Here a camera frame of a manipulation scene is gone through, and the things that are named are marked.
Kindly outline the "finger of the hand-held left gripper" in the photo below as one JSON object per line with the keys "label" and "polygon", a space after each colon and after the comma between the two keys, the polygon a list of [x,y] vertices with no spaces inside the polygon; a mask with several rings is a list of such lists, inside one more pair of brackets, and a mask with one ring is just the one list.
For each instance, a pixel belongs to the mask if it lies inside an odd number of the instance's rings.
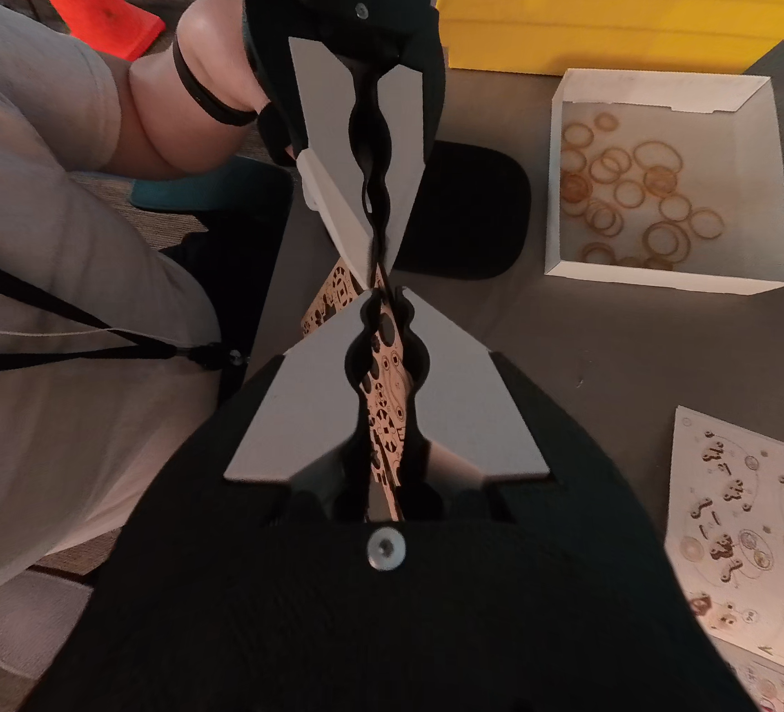
{"label": "finger of the hand-held left gripper", "polygon": [[400,65],[370,70],[367,113],[371,288],[377,265],[389,271],[397,258],[425,168],[422,74]]}
{"label": "finger of the hand-held left gripper", "polygon": [[339,255],[362,289],[372,284],[374,233],[363,202],[365,176],[350,145],[354,76],[380,69],[346,65],[322,42],[289,38],[307,144],[296,158],[308,207],[317,211]]}

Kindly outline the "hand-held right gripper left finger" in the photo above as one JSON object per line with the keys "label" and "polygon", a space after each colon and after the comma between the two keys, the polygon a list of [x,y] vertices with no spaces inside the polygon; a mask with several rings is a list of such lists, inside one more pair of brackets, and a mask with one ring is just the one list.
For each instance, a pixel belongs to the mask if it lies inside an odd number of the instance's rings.
{"label": "hand-held right gripper left finger", "polygon": [[282,357],[223,477],[314,496],[328,513],[394,513],[390,470],[373,482],[361,381],[383,293],[364,292]]}

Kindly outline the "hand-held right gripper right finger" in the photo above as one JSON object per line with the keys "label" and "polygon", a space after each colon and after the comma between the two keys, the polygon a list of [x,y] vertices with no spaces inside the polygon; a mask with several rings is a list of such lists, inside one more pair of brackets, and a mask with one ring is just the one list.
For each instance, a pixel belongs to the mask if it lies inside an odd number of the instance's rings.
{"label": "hand-held right gripper right finger", "polygon": [[443,501],[486,485],[550,475],[490,350],[413,290],[397,293],[414,384],[407,402],[400,493]]}

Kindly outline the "laser-cut wooden parts sheet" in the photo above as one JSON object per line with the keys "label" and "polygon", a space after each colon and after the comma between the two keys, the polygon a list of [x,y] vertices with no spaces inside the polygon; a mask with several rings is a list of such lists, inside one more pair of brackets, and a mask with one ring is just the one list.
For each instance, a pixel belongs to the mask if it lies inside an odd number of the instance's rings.
{"label": "laser-cut wooden parts sheet", "polygon": [[[324,325],[362,292],[346,263],[338,259],[301,319],[302,335],[308,336]],[[371,521],[401,521],[403,514],[397,500],[399,466],[412,382],[404,367],[397,323],[386,301],[381,305],[371,344],[372,364],[361,382],[373,448],[367,517]]]}

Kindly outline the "person's left forearm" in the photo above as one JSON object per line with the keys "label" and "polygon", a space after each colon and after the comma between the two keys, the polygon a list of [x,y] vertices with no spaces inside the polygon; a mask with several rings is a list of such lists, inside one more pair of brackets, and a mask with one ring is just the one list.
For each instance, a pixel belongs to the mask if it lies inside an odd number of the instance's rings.
{"label": "person's left forearm", "polygon": [[142,180],[172,180],[222,166],[252,127],[212,119],[182,84],[170,51],[133,62],[102,53],[118,92],[117,144],[101,171]]}

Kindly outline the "person's left hand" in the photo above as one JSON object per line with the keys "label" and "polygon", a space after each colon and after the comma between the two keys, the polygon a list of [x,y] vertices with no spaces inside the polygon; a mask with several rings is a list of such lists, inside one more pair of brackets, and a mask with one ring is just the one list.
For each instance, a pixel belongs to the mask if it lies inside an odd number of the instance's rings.
{"label": "person's left hand", "polygon": [[196,0],[176,30],[186,66],[231,109],[259,113],[269,103],[250,66],[242,30],[243,0]]}

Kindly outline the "black pad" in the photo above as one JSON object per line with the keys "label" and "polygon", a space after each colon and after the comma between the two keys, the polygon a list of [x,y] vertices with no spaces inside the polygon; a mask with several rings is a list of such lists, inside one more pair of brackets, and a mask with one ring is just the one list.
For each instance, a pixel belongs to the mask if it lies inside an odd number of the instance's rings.
{"label": "black pad", "polygon": [[463,281],[500,276],[524,249],[531,204],[530,181],[514,158],[436,140],[394,269]]}

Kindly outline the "teal chair seat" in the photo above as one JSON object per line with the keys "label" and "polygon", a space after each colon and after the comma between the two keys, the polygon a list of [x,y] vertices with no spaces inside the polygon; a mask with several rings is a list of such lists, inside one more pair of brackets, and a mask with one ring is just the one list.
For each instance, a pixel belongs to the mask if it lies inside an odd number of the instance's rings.
{"label": "teal chair seat", "polygon": [[210,212],[260,214],[289,207],[292,176],[285,169],[253,158],[234,156],[220,168],[177,180],[135,180],[131,206],[156,214]]}

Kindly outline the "white cardboard tray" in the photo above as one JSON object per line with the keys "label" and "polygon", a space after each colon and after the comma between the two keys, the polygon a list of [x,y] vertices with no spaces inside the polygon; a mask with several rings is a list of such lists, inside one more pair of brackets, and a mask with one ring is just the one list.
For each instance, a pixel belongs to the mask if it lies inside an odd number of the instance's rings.
{"label": "white cardboard tray", "polygon": [[[698,201],[724,215],[727,231],[686,271],[582,265],[560,255],[559,152],[566,103],[644,110],[684,147]],[[552,103],[547,276],[751,296],[783,285],[782,145],[772,79],[663,71],[570,69]]]}

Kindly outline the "yellow plastic bin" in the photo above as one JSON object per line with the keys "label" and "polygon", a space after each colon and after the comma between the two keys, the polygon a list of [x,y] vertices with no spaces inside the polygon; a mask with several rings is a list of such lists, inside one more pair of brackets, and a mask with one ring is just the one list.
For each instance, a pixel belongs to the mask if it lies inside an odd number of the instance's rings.
{"label": "yellow plastic bin", "polygon": [[451,69],[741,74],[782,41],[783,0],[437,0]]}

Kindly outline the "wooden rings in box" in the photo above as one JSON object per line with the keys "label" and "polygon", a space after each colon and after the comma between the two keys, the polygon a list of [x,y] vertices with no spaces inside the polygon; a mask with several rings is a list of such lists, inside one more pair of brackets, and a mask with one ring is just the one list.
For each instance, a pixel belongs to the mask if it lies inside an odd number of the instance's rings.
{"label": "wooden rings in box", "polygon": [[727,231],[698,201],[684,147],[642,108],[566,103],[558,159],[560,255],[582,265],[686,271]]}

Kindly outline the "open instruction booklet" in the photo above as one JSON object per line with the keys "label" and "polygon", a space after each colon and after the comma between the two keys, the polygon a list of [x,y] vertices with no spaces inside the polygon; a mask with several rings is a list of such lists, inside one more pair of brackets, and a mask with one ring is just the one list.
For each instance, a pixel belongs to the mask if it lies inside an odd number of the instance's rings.
{"label": "open instruction booklet", "polygon": [[665,549],[748,695],[782,710],[782,442],[678,407]]}

